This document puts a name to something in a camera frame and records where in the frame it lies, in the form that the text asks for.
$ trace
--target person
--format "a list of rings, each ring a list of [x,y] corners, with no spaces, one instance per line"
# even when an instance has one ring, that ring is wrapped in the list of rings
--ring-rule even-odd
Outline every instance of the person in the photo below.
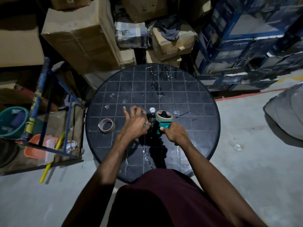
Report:
[[[100,226],[128,144],[150,127],[142,108],[131,107],[130,115],[123,111],[125,126],[62,226]],[[180,124],[160,129],[183,149],[203,190],[179,171],[152,169],[117,191],[107,226],[267,226]]]

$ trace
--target red floor line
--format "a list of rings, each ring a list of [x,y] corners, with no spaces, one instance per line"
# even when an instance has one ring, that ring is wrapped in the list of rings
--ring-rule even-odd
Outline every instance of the red floor line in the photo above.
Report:
[[[240,96],[232,96],[232,97],[227,97],[227,98],[225,98],[223,96],[221,99],[215,99],[215,101],[218,102],[218,101],[223,101],[223,100],[228,100],[228,99],[244,98],[244,97],[255,96],[255,95],[259,95],[259,94],[263,94],[263,93],[267,93],[267,92],[284,91],[285,89],[286,88],[280,88],[280,89],[275,89],[275,90],[271,90],[271,91],[258,92],[258,93],[249,93],[249,94],[244,94],[244,95],[240,95]]]

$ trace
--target hand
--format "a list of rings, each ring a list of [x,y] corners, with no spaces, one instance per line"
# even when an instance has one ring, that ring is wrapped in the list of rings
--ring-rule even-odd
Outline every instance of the hand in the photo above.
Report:
[[[123,107],[123,112],[125,114],[126,122],[119,133],[120,136],[127,137],[129,141],[132,141],[147,133],[147,130],[151,124],[148,122],[145,115],[146,112],[143,108],[132,106],[130,109],[131,116],[129,116],[126,107]]]
[[[160,130],[164,132],[169,141],[173,143],[180,144],[180,142],[188,138],[187,131],[181,126],[181,124],[176,122],[172,122],[170,124],[170,128],[160,127]]]

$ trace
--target round black table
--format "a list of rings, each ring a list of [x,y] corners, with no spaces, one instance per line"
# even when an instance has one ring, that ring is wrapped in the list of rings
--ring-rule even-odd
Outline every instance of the round black table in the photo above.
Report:
[[[116,135],[125,124],[123,106],[166,110],[173,121],[180,123],[189,138],[207,159],[210,159],[220,137],[220,115],[206,87],[189,73],[162,64],[142,64],[123,69],[108,78],[96,91],[86,114],[86,137],[99,163],[108,154]],[[102,134],[99,122],[110,118],[115,122],[113,133]],[[126,150],[118,179],[130,183],[153,168],[178,170],[192,176],[191,166],[179,146],[165,134],[151,141],[134,140]]]

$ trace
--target forearm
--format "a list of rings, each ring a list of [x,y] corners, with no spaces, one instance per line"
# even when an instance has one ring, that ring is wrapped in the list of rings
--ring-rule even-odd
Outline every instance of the forearm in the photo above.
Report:
[[[110,152],[78,196],[62,226],[99,226],[112,195],[120,164],[129,140],[118,135]]]
[[[235,226],[266,226],[233,185],[192,145],[183,138],[180,147],[193,168],[203,191]]]

